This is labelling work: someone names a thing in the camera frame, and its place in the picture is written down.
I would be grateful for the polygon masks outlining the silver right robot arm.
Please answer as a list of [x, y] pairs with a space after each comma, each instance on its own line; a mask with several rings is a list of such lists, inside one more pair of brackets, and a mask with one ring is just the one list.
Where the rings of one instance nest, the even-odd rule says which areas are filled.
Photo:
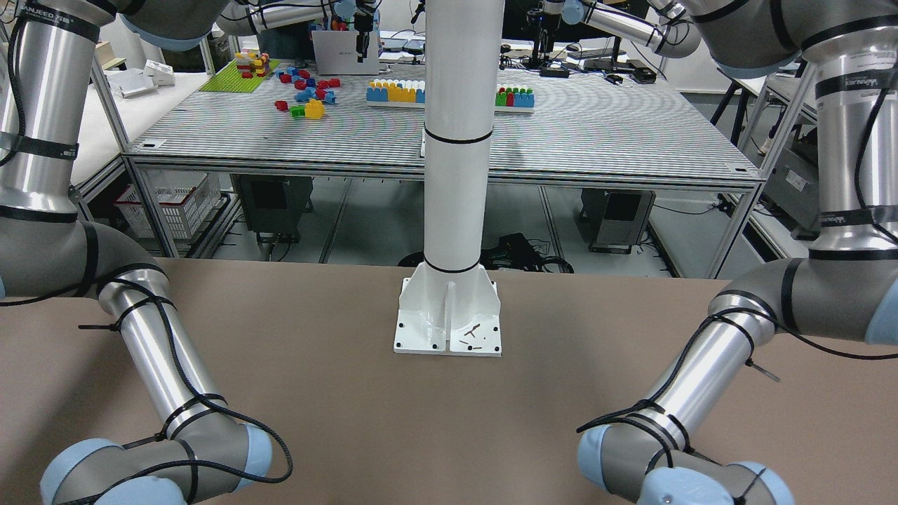
[[117, 15], [157, 47], [191, 48], [225, 1], [26, 1], [2, 60], [2, 295], [98, 301], [163, 422], [148, 439], [86, 439], [41, 479], [45, 504], [192, 504], [270, 477], [283, 439], [227, 407], [169, 298], [169, 279], [118, 230], [80, 220], [69, 197], [94, 51]]

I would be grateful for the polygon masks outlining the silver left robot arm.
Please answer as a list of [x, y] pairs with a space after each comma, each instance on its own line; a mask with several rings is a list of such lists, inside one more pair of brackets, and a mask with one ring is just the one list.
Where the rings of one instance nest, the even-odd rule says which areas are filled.
[[896, 3], [653, 6], [665, 29], [651, 48], [702, 37], [716, 64], [740, 78], [799, 55], [811, 64], [821, 231], [808, 257], [766, 263], [720, 291], [645, 398], [579, 428], [577, 462], [594, 485], [638, 504], [792, 504], [773, 470], [706, 460], [690, 435], [777, 333], [896, 343]]

